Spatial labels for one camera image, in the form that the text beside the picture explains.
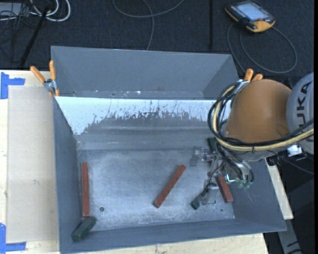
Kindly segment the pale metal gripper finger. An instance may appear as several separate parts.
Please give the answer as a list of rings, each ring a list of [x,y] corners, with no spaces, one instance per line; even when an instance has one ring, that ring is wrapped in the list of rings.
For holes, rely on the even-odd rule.
[[[193,147],[189,164],[191,167],[195,167],[200,161],[213,162],[215,159],[216,153],[209,148]]]
[[[199,194],[199,204],[208,205],[216,203],[216,195],[219,187],[216,183],[207,184]]]

